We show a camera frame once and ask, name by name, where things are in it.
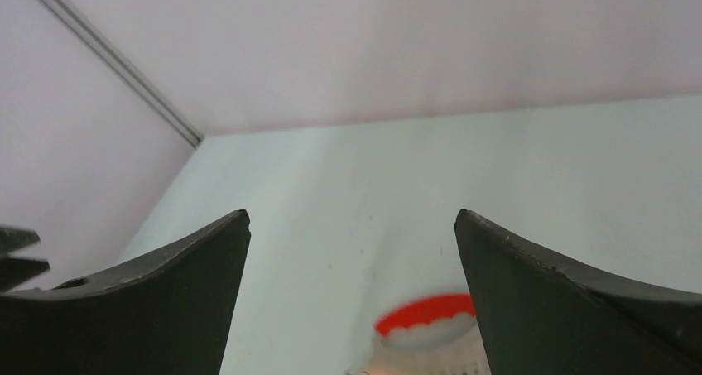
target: curved red strip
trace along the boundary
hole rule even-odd
[[[458,313],[468,313],[475,317],[473,299],[470,295],[450,294],[415,300],[384,315],[374,327],[383,338],[386,338],[395,328],[430,324],[441,319],[451,319]]]

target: beige object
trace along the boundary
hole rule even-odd
[[[475,325],[450,344],[432,349],[399,349],[385,339],[373,342],[373,357],[361,375],[487,375],[483,338]]]

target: table surface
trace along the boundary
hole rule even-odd
[[[342,374],[372,323],[466,291],[472,209],[604,270],[702,292],[702,97],[208,137],[123,254],[246,209],[222,374]]]

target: red plastic edge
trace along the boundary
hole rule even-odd
[[[429,296],[412,301],[381,317],[374,328],[386,338],[393,329],[451,319],[458,313],[468,313],[475,317],[473,299],[469,294]]]

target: white panel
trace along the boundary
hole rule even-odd
[[[0,223],[50,287],[110,266],[192,148],[37,0],[0,0]]]
[[[341,374],[385,310],[465,291],[461,208],[702,292],[702,97],[208,137],[125,250],[235,209],[252,240],[222,374]]]
[[[72,0],[207,133],[702,92],[700,0]]]

